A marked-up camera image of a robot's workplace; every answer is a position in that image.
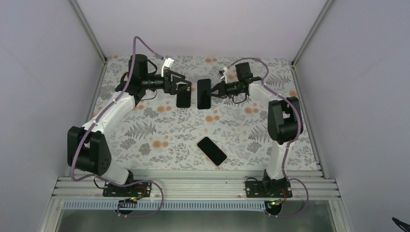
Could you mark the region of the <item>black phone case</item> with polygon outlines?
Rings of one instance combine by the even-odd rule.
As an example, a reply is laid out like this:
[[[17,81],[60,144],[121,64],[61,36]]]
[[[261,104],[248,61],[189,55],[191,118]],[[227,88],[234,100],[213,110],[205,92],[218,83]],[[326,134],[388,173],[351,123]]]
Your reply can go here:
[[[190,108],[191,106],[191,90],[190,87],[179,92],[176,95],[177,108]]]

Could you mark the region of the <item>dark green smartphone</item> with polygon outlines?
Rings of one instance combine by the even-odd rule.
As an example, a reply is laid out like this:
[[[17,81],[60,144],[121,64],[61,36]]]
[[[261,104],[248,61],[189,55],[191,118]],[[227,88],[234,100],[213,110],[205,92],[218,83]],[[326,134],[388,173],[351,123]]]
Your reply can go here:
[[[211,108],[211,80],[200,79],[197,81],[197,109],[210,109]]]

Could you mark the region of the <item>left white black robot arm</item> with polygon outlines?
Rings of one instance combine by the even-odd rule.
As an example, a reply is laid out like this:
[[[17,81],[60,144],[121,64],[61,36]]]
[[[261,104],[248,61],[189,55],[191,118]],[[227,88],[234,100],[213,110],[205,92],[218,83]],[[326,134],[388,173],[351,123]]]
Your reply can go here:
[[[160,73],[156,73],[148,71],[152,61],[146,55],[132,55],[128,73],[120,79],[110,102],[83,126],[69,129],[67,163],[72,181],[95,177],[115,186],[123,196],[134,191],[133,173],[112,161],[106,135],[144,99],[147,90],[177,95],[191,87],[191,82],[184,75],[170,69],[173,59],[161,59]]]

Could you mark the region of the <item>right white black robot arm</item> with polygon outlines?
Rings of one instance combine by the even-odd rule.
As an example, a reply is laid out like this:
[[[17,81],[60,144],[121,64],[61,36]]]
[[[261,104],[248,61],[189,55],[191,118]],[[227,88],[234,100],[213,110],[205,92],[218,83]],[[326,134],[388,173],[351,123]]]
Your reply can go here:
[[[291,191],[285,171],[286,158],[291,144],[303,131],[299,99],[284,97],[272,90],[265,77],[253,75],[247,62],[236,64],[235,70],[237,81],[231,83],[227,82],[228,67],[219,71],[221,82],[212,87],[211,96],[224,99],[244,93],[267,107],[267,131],[276,145],[271,149],[270,160],[258,187],[268,197],[284,195]]]

